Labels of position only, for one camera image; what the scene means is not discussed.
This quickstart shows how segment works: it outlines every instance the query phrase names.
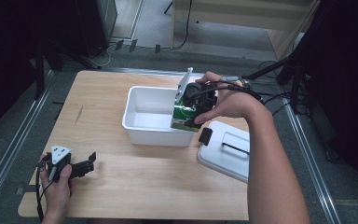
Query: person's hand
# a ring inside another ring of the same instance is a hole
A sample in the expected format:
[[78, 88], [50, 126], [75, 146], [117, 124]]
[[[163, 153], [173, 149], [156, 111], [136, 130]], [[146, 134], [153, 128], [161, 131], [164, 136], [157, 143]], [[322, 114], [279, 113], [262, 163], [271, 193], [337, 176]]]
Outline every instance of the person's hand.
[[[206, 72], [205, 75], [197, 79], [196, 82], [205, 83], [207, 81], [218, 81], [220, 78], [221, 77], [215, 73]], [[225, 85], [227, 84], [217, 83], [218, 87]], [[218, 98], [214, 108], [198, 115], [194, 121], [199, 124], [219, 116], [248, 119], [254, 113], [260, 111], [268, 113], [267, 109], [253, 96], [240, 91], [220, 90], [218, 91]]]
[[[72, 173], [72, 166], [67, 164], [60, 173], [58, 183], [52, 183], [45, 191], [47, 209], [42, 223], [63, 223], [70, 209], [70, 197], [75, 190], [75, 183], [69, 180]], [[48, 170], [40, 172], [43, 189], [50, 183], [48, 182]]]

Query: person's left hand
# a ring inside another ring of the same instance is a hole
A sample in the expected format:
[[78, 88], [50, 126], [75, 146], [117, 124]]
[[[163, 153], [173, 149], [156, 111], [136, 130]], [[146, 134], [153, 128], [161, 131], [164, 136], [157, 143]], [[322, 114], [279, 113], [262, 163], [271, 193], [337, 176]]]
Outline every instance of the person's left hand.
[[[69, 180], [72, 166], [67, 164], [60, 173], [58, 183], [52, 183], [45, 191], [47, 209], [42, 223], [63, 223], [70, 210], [70, 197], [75, 190], [75, 183]], [[48, 170], [40, 172], [42, 187], [45, 189], [48, 182]]]

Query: green object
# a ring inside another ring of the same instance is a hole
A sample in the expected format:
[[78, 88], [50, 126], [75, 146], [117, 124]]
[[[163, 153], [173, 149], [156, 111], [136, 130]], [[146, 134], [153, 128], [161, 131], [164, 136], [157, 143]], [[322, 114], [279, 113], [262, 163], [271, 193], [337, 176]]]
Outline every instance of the green object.
[[198, 128], [190, 128], [185, 126], [185, 122], [193, 118], [194, 115], [196, 114], [197, 114], [197, 108], [195, 106], [193, 107], [184, 106], [183, 100], [181, 98], [173, 106], [171, 128], [191, 131], [191, 132], [198, 132], [199, 131]]

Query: handheld controller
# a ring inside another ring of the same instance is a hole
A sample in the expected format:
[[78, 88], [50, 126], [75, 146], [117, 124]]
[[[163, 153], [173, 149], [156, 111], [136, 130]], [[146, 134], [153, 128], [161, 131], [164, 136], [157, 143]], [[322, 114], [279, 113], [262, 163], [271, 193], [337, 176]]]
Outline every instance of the handheld controller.
[[200, 128], [202, 124], [194, 123], [194, 118], [202, 113], [212, 110], [216, 104], [217, 97], [213, 86], [205, 83], [188, 83], [183, 94], [183, 104], [185, 107], [194, 107], [196, 114], [193, 118], [185, 122], [185, 126], [190, 128]]
[[263, 98], [252, 91], [248, 83], [243, 83], [243, 86], [229, 84], [222, 88], [216, 88], [213, 84], [207, 83], [188, 83], [183, 94], [183, 104], [185, 107], [191, 107], [196, 109], [196, 114], [185, 122], [185, 126], [190, 128], [200, 128], [202, 124], [194, 123], [194, 119], [199, 114], [208, 112], [216, 105], [217, 97], [215, 92], [217, 90], [230, 90], [241, 91], [252, 95], [257, 101], [263, 103]]
[[52, 160], [47, 161], [48, 173], [50, 174], [48, 181], [58, 182], [60, 180], [60, 173], [63, 167], [66, 164], [72, 165], [72, 173], [69, 179], [75, 177], [82, 177], [87, 173], [94, 170], [94, 162], [96, 160], [96, 153], [93, 152], [87, 161], [82, 161], [76, 164], [71, 163], [71, 153], [68, 153], [64, 158], [62, 158], [57, 164], [53, 164]]

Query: white plastic bin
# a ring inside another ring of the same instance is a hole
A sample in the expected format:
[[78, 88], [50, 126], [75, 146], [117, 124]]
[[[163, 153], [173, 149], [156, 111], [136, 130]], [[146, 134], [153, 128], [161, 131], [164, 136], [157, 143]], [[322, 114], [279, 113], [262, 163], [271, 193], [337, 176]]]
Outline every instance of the white plastic bin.
[[133, 144], [188, 147], [193, 132], [171, 128], [177, 89], [130, 88], [122, 125]]

